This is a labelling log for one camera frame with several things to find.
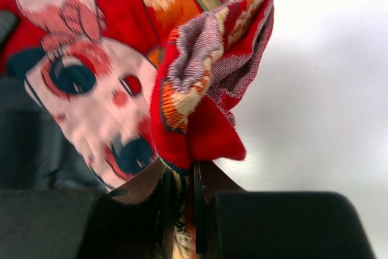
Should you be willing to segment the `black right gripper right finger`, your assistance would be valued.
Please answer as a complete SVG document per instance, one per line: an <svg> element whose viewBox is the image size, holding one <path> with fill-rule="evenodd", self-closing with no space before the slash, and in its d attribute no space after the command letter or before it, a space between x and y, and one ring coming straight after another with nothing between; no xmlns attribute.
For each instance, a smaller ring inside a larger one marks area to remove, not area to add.
<svg viewBox="0 0 388 259"><path fill-rule="evenodd" d="M245 192L213 161L195 162L193 166L195 252L206 258L206 211L218 192Z"/></svg>

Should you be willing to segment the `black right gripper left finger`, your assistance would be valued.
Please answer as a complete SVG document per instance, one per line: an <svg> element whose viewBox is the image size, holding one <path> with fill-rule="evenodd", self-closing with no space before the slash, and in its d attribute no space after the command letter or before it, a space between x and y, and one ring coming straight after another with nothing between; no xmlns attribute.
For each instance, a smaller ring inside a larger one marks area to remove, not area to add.
<svg viewBox="0 0 388 259"><path fill-rule="evenodd" d="M87 226L88 258L169 258L170 172L156 160L101 196Z"/></svg>

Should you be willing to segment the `red cartoon print cloth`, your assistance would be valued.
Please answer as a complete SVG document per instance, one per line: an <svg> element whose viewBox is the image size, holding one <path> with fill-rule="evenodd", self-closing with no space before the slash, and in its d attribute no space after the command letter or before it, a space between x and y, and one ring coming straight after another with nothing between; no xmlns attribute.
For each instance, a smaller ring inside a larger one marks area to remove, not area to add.
<svg viewBox="0 0 388 259"><path fill-rule="evenodd" d="M1 0L19 27L1 75L58 124L110 192L78 258L169 257L162 197L173 200L175 247L193 258L187 197L195 162L243 160L231 110L255 79L274 0Z"/></svg>

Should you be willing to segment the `pink hard-shell suitcase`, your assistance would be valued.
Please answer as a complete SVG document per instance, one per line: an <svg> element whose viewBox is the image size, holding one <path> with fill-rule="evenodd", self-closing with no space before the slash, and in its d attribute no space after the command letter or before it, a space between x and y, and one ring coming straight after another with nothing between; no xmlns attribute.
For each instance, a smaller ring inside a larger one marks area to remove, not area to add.
<svg viewBox="0 0 388 259"><path fill-rule="evenodd" d="M104 186L15 78L1 75L1 189L96 189Z"/></svg>

